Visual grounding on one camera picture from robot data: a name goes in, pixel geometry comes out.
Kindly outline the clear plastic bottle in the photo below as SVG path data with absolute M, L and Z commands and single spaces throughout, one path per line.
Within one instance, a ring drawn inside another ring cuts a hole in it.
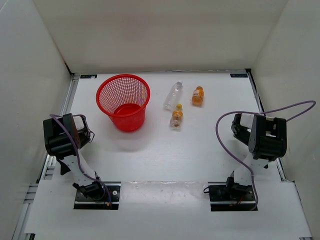
M 183 92 L 183 82 L 178 81 L 170 89 L 163 103 L 163 109 L 166 111 L 173 111 L 181 98 L 182 92 Z

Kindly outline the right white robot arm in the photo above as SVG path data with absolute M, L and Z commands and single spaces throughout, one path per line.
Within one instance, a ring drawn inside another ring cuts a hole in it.
M 248 147 L 241 166 L 227 178 L 224 193 L 236 200 L 253 192 L 252 177 L 287 151 L 287 120 L 264 115 L 237 113 L 232 121 L 233 136 Z

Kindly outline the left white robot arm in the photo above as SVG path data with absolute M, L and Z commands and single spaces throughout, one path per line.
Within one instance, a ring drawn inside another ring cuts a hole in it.
M 93 201 L 108 199 L 108 189 L 96 171 L 91 169 L 80 149 L 90 143 L 95 134 L 82 114 L 62 116 L 52 114 L 43 121 L 44 145 L 47 153 L 60 164 L 60 174 L 73 174 L 72 184 L 86 198 Z

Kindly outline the orange juice bottle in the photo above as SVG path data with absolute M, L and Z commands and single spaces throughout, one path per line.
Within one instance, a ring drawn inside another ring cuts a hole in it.
M 191 102 L 194 106 L 201 106 L 204 100 L 204 90 L 201 86 L 197 86 L 192 93 Z

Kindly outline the clear bottle yellow cap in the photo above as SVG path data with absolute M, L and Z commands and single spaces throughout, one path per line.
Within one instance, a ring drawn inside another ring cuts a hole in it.
M 170 119 L 170 127 L 172 129 L 178 130 L 181 127 L 183 121 L 183 106 L 178 103 L 175 110 L 172 112 Z

